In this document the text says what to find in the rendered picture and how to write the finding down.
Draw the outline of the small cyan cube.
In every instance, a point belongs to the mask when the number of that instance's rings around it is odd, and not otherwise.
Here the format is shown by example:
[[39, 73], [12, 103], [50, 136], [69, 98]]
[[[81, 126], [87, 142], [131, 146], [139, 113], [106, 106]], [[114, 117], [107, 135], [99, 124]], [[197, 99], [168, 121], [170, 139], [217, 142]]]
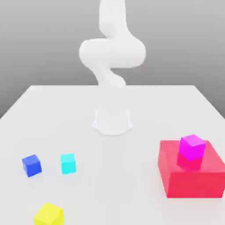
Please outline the small cyan cube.
[[76, 172], [76, 161], [73, 153], [60, 155], [62, 174]]

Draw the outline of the small magenta cube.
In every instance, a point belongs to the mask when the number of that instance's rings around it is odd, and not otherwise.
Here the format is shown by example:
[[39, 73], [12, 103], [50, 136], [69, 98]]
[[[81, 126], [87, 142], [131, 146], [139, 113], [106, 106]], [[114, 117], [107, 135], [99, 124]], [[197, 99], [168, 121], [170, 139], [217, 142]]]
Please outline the small magenta cube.
[[179, 143], [179, 153], [188, 160], [203, 158], [206, 141], [195, 134], [184, 136]]

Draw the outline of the small blue cube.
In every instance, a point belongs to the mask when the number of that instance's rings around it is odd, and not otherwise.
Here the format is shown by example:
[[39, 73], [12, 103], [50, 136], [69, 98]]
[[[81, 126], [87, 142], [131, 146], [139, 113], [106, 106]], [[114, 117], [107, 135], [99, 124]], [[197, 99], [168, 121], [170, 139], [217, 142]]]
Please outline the small blue cube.
[[35, 154], [23, 158], [22, 164], [28, 177], [42, 172], [41, 162]]

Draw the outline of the small yellow cube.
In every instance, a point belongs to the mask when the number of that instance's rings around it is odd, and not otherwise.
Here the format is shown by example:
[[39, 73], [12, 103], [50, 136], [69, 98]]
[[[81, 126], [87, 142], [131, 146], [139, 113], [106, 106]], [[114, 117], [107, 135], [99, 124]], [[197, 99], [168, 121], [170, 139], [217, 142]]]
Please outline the small yellow cube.
[[33, 220], [35, 225], [64, 225], [63, 209], [51, 203], [45, 203]]

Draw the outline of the large red box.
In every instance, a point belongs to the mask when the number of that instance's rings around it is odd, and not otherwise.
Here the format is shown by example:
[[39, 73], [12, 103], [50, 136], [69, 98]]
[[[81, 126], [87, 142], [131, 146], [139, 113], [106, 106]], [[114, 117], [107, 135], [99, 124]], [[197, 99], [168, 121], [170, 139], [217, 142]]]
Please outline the large red box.
[[158, 168], [168, 198], [221, 198], [225, 163], [209, 141], [202, 159], [188, 161], [179, 153], [179, 140], [162, 140]]

